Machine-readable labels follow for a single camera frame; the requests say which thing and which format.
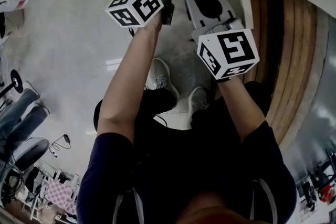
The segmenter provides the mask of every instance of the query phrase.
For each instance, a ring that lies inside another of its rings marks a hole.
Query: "floor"
[[[33,136],[53,142],[68,134],[71,139],[70,150],[61,149],[58,158],[47,152],[42,160],[80,177],[96,137],[93,111],[114,74],[107,70],[106,61],[122,58],[131,40],[128,31],[104,12],[108,2],[31,0],[24,27],[8,39],[0,53],[6,84],[8,71],[16,69],[51,112]],[[170,66],[172,81],[181,94],[178,106],[162,116],[169,127],[183,130],[188,94],[196,86],[208,86],[211,75],[194,52],[196,44],[189,41],[192,25],[184,0],[173,3],[172,25],[163,26],[156,55]],[[19,97],[14,90],[9,94],[14,100]]]

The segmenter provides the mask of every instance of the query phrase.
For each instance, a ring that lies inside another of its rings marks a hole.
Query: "wooden wall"
[[[260,62],[244,74],[269,92],[266,120],[278,144],[288,130],[310,74],[316,38],[316,7],[306,0],[251,0],[253,36]]]

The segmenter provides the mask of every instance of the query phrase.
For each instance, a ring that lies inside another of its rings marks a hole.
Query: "black t-shirt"
[[[203,190],[205,185],[216,186],[228,208],[248,219],[285,223],[296,205],[295,183],[267,122],[245,138],[235,156],[217,161],[215,167],[209,162],[209,170],[203,173],[208,180],[193,176],[183,188],[176,183],[183,182],[184,173],[179,170],[174,175],[174,167],[167,168],[172,175],[159,185],[148,183],[146,169],[136,156],[132,143],[120,134],[96,138],[78,196],[80,224],[112,223],[113,217],[117,224],[143,219],[145,223],[175,223],[201,185]]]

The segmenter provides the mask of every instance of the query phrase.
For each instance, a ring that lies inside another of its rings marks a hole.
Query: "white sneaker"
[[[166,88],[175,96],[176,103],[179,102],[180,94],[170,80],[169,67],[163,60],[159,58],[153,59],[151,69],[149,71],[149,76],[154,83],[156,89]]]
[[[22,87],[23,87],[24,89],[31,89],[34,93],[37,94],[38,99],[40,98],[40,95],[39,95],[39,94],[37,93],[37,91],[33,88],[33,86],[30,85],[30,83],[29,83],[28,81],[25,81],[25,82],[22,84]]]
[[[191,129],[192,115],[198,110],[206,109],[208,106],[207,94],[203,87],[197,87],[189,94],[188,106],[189,106],[189,112],[188,112],[189,120],[187,128]]]
[[[43,105],[41,105],[41,104],[39,104],[39,103],[34,103],[34,107],[36,107],[36,106],[39,106],[40,108],[43,108],[44,111],[45,111],[48,115],[50,115],[49,110],[48,110],[47,108],[45,108]]]

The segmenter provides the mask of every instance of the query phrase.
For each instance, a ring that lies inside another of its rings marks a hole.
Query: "knee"
[[[49,110],[44,108],[43,106],[37,105],[32,108],[32,110],[29,112],[29,114],[34,113],[34,115],[38,115],[41,117],[43,120],[46,119],[46,117],[50,114]]]
[[[95,108],[95,113],[93,115],[93,125],[95,126],[94,128],[97,130],[98,129],[98,119],[99,119],[99,112],[100,112],[100,107],[101,107],[101,102],[103,100],[101,100]]]
[[[259,83],[257,81],[250,81],[244,84],[246,90],[252,97],[252,99],[256,102],[256,104],[260,107],[263,114],[266,116],[270,103],[271,103],[271,95],[267,87]]]

